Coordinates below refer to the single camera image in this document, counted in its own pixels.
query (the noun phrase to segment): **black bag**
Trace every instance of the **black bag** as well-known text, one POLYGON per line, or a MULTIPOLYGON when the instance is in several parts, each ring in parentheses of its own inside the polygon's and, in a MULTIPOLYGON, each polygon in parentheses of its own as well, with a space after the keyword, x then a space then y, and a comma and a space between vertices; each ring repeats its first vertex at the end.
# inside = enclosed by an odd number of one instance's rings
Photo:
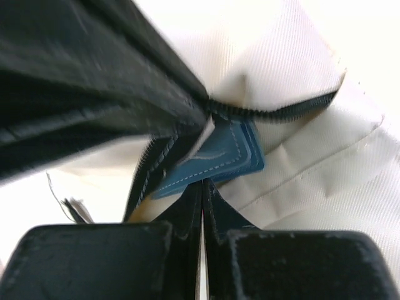
MULTIPOLYGON (((209 116, 291 121, 334 96, 272 112, 209 99, 131 0, 1 1, 0 77, 0 179, 113 139, 153 137, 124 221, 209 116)), ((33 229, 7 266, 0 298, 194 299, 202 217, 211 299, 397 297, 368 237, 260 231, 206 179, 152 223, 33 229)))

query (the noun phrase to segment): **stitching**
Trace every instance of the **stitching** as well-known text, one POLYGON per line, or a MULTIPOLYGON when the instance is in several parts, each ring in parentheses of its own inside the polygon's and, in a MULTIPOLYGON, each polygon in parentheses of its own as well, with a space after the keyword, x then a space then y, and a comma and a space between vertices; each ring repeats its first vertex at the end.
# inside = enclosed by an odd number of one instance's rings
POLYGON ((164 158, 166 157, 168 152, 174 146, 177 139, 178 139, 178 136, 174 136, 172 139, 170 139, 168 141, 167 146, 164 148, 164 150, 162 150, 160 156, 157 158, 157 160, 154 162, 154 164, 149 168, 149 170, 147 170, 146 179, 144 180, 142 191, 140 193, 139 199, 137 200, 137 204, 136 204, 135 208, 137 208, 143 200, 144 193, 146 192, 146 188, 149 184, 150 174, 162 163, 162 161, 164 160, 164 158))
POLYGON ((366 136, 362 137, 360 140, 356 141, 355 143, 345 147, 344 149, 339 150, 338 152, 329 155, 328 157, 325 157, 324 159, 322 159, 322 161, 317 162, 316 164, 308 167, 307 169, 295 174, 292 178, 288 179, 287 181, 283 182, 282 184, 274 187, 272 190, 268 191, 268 192, 264 192, 263 194, 261 194, 260 196, 258 196, 256 199, 252 200, 251 202, 247 203, 245 206, 240 207, 238 209, 238 211, 242 211, 243 209, 249 207, 250 205, 252 205, 253 203, 259 202, 261 200, 261 198, 267 196, 267 195, 272 195, 274 193, 276 193, 278 190, 280 190, 281 187, 286 186, 287 184, 291 184, 291 183, 295 183, 298 180, 303 180, 306 176, 311 175, 312 173, 315 173, 316 171, 340 160, 343 158, 346 158, 347 156, 349 156, 351 154, 351 152, 349 152, 349 150, 351 148, 357 147, 359 143, 361 143, 362 141, 371 139, 374 137, 374 135, 379 132, 378 130, 382 127, 383 122, 385 120, 385 116, 382 115, 382 120, 379 123, 379 125, 373 129, 371 132, 369 132, 366 136))
POLYGON ((212 170, 215 170, 215 169, 219 169, 219 168, 221 168, 221 167, 223 167, 223 166, 227 166, 228 164, 232 164, 232 163, 238 161, 238 160, 242 157, 242 154, 241 154, 241 151, 240 151, 240 148, 239 148, 238 140, 236 139, 236 135, 235 135, 235 133, 234 133, 234 131, 233 131, 232 124, 230 124, 229 127, 230 127, 230 129, 231 129, 231 134, 232 134, 232 137, 233 137, 233 140, 234 140, 234 142, 235 142, 236 149, 237 149, 237 157, 236 157, 236 158, 232 159, 231 161, 227 161, 227 162, 224 162, 224 163, 222 163, 222 164, 219 164, 219 165, 217 164, 217 165, 215 165, 215 166, 213 166, 213 167, 210 167, 209 169, 205 169, 205 170, 203 170, 203 171, 201 171, 201 172, 192 174, 192 175, 190 175, 190 176, 188 176, 188 177, 182 178, 182 179, 180 179, 180 180, 178 180, 178 181, 176 181, 176 182, 174 182, 174 183, 168 184, 167 186, 164 186, 164 187, 162 187, 161 189, 159 189, 157 192, 162 191, 163 189, 169 188, 170 186, 173 186, 173 185, 175 185, 175 184, 177 184, 177 183, 181 183, 181 182, 183 182, 183 181, 185 181, 185 180, 187 180, 187 179, 189 179, 189 178, 196 177, 196 176, 198 176, 198 175, 207 173, 207 172, 212 171, 212 170))
MULTIPOLYGON (((248 128, 247 126, 245 126, 245 128, 246 128, 247 133, 249 133, 249 128, 248 128)), ((254 145, 253 139, 250 139, 250 144, 251 144, 251 148, 252 148, 252 150, 253 150, 252 153, 255 154, 254 157, 256 158, 256 164, 253 165, 253 166, 256 167, 256 166, 259 165, 260 160, 259 160, 258 152, 255 151, 255 148, 256 148, 256 147, 255 147, 255 145, 254 145)), ((223 177, 223 176, 233 175, 233 174, 236 174, 236 173, 239 173, 239 172, 245 172, 245 171, 247 171, 248 169, 252 168, 253 166, 250 165, 250 166, 247 166, 247 167, 241 167, 241 168, 237 169, 236 171, 227 172, 227 173, 222 173, 222 174, 220 174, 220 175, 214 176, 214 177, 212 178, 212 180, 219 180, 219 178, 221 178, 221 177, 223 177)))

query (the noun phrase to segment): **blue patch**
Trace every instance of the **blue patch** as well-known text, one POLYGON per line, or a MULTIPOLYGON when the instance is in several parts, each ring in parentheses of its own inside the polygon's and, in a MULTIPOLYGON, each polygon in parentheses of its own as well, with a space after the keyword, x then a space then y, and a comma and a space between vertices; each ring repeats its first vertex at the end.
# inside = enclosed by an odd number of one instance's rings
POLYGON ((184 191, 188 184, 211 178, 215 183, 264 169, 265 159, 253 122, 216 124, 200 150, 173 169, 153 199, 184 191))

